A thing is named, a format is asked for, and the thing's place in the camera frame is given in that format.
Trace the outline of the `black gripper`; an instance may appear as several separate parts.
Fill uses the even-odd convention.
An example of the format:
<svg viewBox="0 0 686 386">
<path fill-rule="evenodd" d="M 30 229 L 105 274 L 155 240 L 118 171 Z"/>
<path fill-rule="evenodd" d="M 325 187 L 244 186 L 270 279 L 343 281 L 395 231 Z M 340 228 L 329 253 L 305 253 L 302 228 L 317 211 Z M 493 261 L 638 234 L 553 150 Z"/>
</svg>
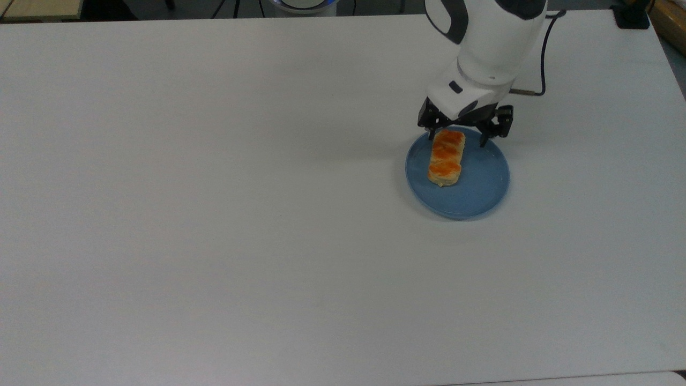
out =
<svg viewBox="0 0 686 386">
<path fill-rule="evenodd" d="M 450 125 L 465 125 L 477 127 L 480 132 L 479 147 L 487 146 L 487 143 L 495 137 L 505 138 L 508 136 L 513 118 L 513 105 L 497 107 L 495 103 L 485 107 L 475 108 L 458 118 L 451 119 L 444 115 L 434 103 L 426 98 L 418 116 L 418 125 L 428 129 L 427 139 L 433 141 L 436 132 Z"/>
</svg>

